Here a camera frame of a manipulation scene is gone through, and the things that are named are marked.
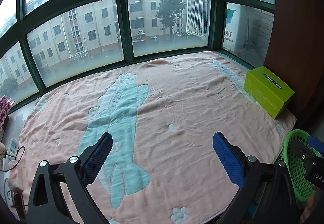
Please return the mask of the person right hand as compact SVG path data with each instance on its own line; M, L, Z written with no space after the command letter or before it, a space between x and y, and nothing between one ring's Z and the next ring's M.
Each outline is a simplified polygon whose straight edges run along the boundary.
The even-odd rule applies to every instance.
M304 223L308 219L308 217L311 215L312 211L314 210L315 206L317 205L318 202L317 187L315 185L312 185L312 189L315 191L315 193L308 198L304 211L300 217L300 223Z

